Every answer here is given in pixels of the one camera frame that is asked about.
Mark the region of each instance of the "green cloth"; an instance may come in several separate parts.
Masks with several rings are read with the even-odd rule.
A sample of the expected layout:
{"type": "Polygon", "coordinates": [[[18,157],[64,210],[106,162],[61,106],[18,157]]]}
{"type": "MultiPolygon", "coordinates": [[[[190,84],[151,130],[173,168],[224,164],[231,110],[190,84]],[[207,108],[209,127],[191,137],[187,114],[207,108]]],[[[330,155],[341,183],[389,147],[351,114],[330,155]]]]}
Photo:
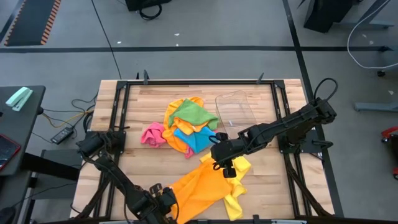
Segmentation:
{"type": "Polygon", "coordinates": [[[203,109],[201,106],[189,99],[185,99],[184,102],[182,102],[182,104],[174,111],[174,113],[169,116],[169,127],[173,125],[174,118],[180,118],[195,126],[209,121],[207,126],[211,130],[217,129],[217,116],[207,112],[207,110],[203,109]]]}

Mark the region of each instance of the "floor mat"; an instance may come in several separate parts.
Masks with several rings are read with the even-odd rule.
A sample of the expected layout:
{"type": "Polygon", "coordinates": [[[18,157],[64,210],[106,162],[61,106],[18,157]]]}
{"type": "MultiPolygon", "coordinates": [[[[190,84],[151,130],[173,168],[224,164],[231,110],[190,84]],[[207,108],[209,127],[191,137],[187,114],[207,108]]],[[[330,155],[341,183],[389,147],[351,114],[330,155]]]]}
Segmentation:
{"type": "Polygon", "coordinates": [[[25,0],[4,45],[10,47],[46,44],[60,3],[61,0],[25,0]]]}

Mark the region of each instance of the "butcher block table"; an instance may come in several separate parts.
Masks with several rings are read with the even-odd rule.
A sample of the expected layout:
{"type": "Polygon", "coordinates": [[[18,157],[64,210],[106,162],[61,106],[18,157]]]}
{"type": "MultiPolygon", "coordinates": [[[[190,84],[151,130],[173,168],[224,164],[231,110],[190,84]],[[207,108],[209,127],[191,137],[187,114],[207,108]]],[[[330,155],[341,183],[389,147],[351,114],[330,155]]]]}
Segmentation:
{"type": "MultiPolygon", "coordinates": [[[[306,100],[299,79],[284,80],[291,113],[306,105],[306,100]]],[[[117,80],[103,80],[96,100],[95,112],[91,124],[92,131],[106,131],[109,128],[111,111],[117,80]]],[[[269,85],[134,85],[129,92],[126,114],[126,147],[120,157],[119,167],[130,178],[131,182],[143,189],[156,183],[164,187],[176,182],[200,165],[199,158],[209,153],[210,148],[186,159],[181,152],[172,149],[168,144],[160,148],[151,148],[141,144],[143,130],[152,122],[163,123],[168,104],[177,99],[199,96],[205,102],[204,109],[216,114],[215,98],[219,95],[242,90],[246,93],[250,108],[257,123],[271,123],[276,120],[274,102],[269,85]]],[[[119,99],[122,107],[124,90],[119,99]]],[[[283,155],[279,152],[276,138],[268,146],[254,154],[245,155],[252,164],[251,169],[242,179],[248,192],[238,197],[243,208],[243,219],[252,219],[258,214],[261,219],[293,218],[287,174],[283,155]]],[[[321,160],[309,154],[301,154],[303,173],[308,189],[322,204],[323,208],[334,213],[329,188],[321,160]]],[[[81,211],[96,192],[100,172],[92,165],[86,164],[81,172],[76,187],[73,208],[81,211]]],[[[304,215],[302,195],[296,186],[300,213],[304,215]]],[[[105,214],[108,191],[104,193],[100,216],[105,214]]],[[[115,190],[111,219],[124,220],[124,196],[115,190]]],[[[71,211],[71,217],[77,213],[71,211]]],[[[136,219],[127,209],[127,216],[136,219]]],[[[219,200],[194,219],[222,219],[228,216],[224,202],[219,200]]]]}

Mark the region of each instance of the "cloth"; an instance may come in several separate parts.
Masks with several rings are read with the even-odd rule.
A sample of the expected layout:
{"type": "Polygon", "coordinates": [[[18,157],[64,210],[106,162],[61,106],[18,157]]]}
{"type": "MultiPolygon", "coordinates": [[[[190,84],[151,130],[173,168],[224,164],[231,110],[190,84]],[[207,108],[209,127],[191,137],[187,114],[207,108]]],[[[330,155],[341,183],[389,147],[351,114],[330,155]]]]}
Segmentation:
{"type": "MultiPolygon", "coordinates": [[[[211,153],[206,154],[205,156],[200,158],[200,160],[202,162],[215,162],[211,158],[211,153]]],[[[247,190],[243,187],[241,180],[250,169],[251,164],[243,156],[239,156],[233,159],[232,163],[234,168],[236,169],[236,177],[226,179],[228,183],[231,184],[232,191],[230,194],[224,197],[224,204],[229,220],[234,221],[243,217],[243,210],[238,202],[238,196],[247,192],[247,190]]]]}
{"type": "Polygon", "coordinates": [[[169,127],[175,124],[187,135],[194,131],[199,132],[205,126],[215,130],[217,123],[217,116],[203,109],[203,105],[198,105],[189,99],[185,99],[169,117],[169,127]]]}
{"type": "Polygon", "coordinates": [[[193,152],[192,148],[188,146],[187,151],[185,152],[185,158],[191,158],[195,153],[193,152]]]}
{"type": "Polygon", "coordinates": [[[213,143],[209,140],[209,136],[216,135],[207,126],[202,128],[199,132],[193,132],[190,135],[184,134],[180,129],[174,131],[174,135],[187,143],[195,154],[198,154],[202,150],[206,149],[213,143]]]}
{"type": "Polygon", "coordinates": [[[158,122],[153,122],[141,136],[141,144],[149,144],[152,147],[159,147],[161,144],[166,143],[162,138],[164,127],[158,122]]]}
{"type": "MultiPolygon", "coordinates": [[[[199,106],[203,106],[203,100],[199,97],[191,97],[189,98],[190,101],[196,103],[199,106]]],[[[176,125],[169,126],[169,117],[174,111],[184,102],[183,99],[179,99],[176,101],[171,102],[165,112],[163,127],[165,131],[162,133],[162,137],[166,139],[167,143],[173,147],[175,150],[180,151],[182,153],[186,153],[187,151],[187,144],[183,142],[181,139],[174,136],[174,131],[177,129],[176,125]]]]}
{"type": "MultiPolygon", "coordinates": [[[[214,202],[227,196],[232,186],[223,176],[223,171],[213,170],[213,161],[208,159],[189,174],[171,185],[180,207],[178,224],[184,224],[214,202]]],[[[172,216],[177,215],[177,205],[172,206],[172,216]]]]}

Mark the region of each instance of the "pink cloth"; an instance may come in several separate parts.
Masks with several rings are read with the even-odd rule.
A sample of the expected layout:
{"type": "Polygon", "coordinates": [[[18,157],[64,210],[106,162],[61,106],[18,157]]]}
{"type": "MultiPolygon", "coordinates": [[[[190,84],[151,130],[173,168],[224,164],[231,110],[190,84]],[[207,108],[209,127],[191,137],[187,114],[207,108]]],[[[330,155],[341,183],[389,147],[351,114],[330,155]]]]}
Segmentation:
{"type": "Polygon", "coordinates": [[[162,138],[164,132],[163,125],[158,122],[153,122],[142,134],[141,144],[148,144],[152,147],[159,147],[161,144],[166,143],[162,138]]]}
{"type": "Polygon", "coordinates": [[[186,153],[185,153],[185,158],[186,158],[186,159],[189,159],[189,158],[191,158],[191,156],[193,156],[193,155],[195,155],[195,153],[193,152],[192,148],[188,146],[188,147],[187,147],[187,151],[186,151],[186,153]]]}

